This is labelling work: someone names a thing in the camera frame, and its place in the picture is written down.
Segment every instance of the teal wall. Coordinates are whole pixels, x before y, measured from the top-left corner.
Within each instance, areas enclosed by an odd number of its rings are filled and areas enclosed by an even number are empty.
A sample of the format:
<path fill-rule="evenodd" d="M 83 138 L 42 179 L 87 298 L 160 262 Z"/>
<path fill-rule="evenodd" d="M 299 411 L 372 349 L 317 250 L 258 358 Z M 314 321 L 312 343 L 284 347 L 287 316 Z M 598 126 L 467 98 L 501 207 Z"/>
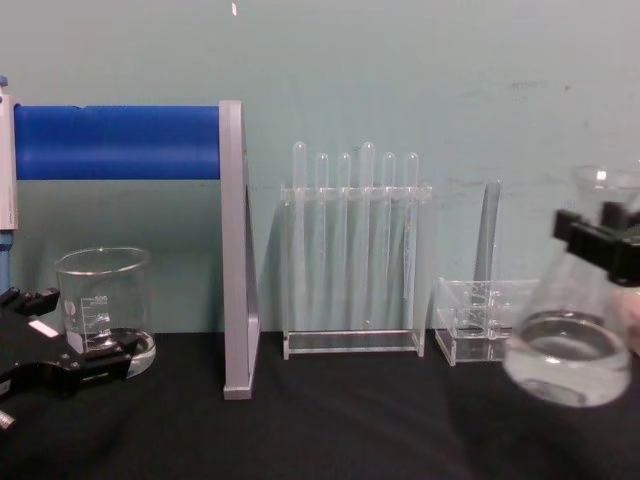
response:
<path fill-rule="evenodd" d="M 267 329 L 267 256 L 296 140 L 334 155 L 371 140 L 422 158 L 437 268 L 468 279 L 484 182 L 505 202 L 498 275 L 539 275 L 573 165 L 638 167 L 640 7 L 632 0 L 6 1 L 0 69 L 24 104 L 215 104 L 247 113 Z M 22 184 L 15 280 L 51 284 L 76 247 L 154 255 L 158 330 L 219 326 L 219 185 Z"/>

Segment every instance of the erlenmeyer flask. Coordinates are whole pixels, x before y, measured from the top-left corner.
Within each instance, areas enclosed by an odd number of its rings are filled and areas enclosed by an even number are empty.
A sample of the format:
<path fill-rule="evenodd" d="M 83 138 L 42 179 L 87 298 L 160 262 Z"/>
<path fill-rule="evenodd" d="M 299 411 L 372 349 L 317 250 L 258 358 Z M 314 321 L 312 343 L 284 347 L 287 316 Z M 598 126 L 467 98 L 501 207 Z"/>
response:
<path fill-rule="evenodd" d="M 626 327 L 608 273 L 566 252 L 536 287 L 506 344 L 504 368 L 534 396 L 574 407 L 620 396 L 630 382 Z"/>
<path fill-rule="evenodd" d="M 572 177 L 578 191 L 574 210 L 594 224 L 605 202 L 629 207 L 640 196 L 640 171 L 581 166 L 573 169 Z"/>

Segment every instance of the black clamp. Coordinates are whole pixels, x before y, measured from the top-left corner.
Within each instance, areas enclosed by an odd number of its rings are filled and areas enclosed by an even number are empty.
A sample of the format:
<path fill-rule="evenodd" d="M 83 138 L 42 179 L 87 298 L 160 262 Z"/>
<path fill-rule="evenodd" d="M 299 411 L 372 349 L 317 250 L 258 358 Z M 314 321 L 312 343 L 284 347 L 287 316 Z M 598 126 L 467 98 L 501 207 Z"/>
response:
<path fill-rule="evenodd" d="M 567 252 L 605 270 L 616 285 L 639 287 L 640 236 L 629 234 L 640 222 L 639 213 L 606 203 L 600 225 L 592 225 L 580 215 L 558 210 L 553 236 L 567 243 Z"/>
<path fill-rule="evenodd" d="M 0 294 L 0 401 L 37 388 L 70 395 L 127 378 L 138 337 L 131 334 L 109 348 L 76 352 L 63 335 L 35 318 L 54 311 L 59 297 L 55 289 L 32 295 L 11 288 Z"/>

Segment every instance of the clear liquid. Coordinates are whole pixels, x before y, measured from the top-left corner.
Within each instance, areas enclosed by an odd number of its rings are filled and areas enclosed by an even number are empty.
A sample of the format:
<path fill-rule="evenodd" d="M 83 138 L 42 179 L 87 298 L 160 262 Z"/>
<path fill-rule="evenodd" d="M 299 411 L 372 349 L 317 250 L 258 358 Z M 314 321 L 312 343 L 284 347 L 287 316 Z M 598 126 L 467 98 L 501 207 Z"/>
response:
<path fill-rule="evenodd" d="M 93 348 L 94 350 L 99 350 L 99 348 L 115 345 L 118 340 L 131 334 L 135 334 L 138 337 L 138 345 L 133 358 L 131 359 L 129 372 L 127 373 L 127 378 L 131 378 L 144 372 L 151 366 L 156 358 L 156 343 L 151 335 L 147 332 L 132 328 L 112 328 L 109 330 L 108 339 L 104 338 L 103 333 L 87 334 L 83 337 L 85 345 L 99 344 L 100 347 Z"/>
<path fill-rule="evenodd" d="M 573 312 L 544 312 L 525 320 L 507 341 L 504 368 L 532 395 L 587 407 L 616 399 L 630 382 L 624 341 L 602 319 Z"/>

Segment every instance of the acrylic holder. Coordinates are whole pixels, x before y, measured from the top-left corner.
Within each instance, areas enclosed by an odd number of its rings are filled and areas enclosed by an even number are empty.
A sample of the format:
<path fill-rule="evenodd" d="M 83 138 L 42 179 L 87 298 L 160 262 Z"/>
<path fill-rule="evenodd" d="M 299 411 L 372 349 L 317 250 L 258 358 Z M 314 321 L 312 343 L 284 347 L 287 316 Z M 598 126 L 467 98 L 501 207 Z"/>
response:
<path fill-rule="evenodd" d="M 294 145 L 293 182 L 283 187 L 281 292 L 284 357 L 306 353 L 424 354 L 426 306 L 416 309 L 420 224 L 431 187 L 418 156 L 308 158 Z"/>
<path fill-rule="evenodd" d="M 535 280 L 440 279 L 433 328 L 449 365 L 504 359 L 504 342 L 536 284 Z"/>

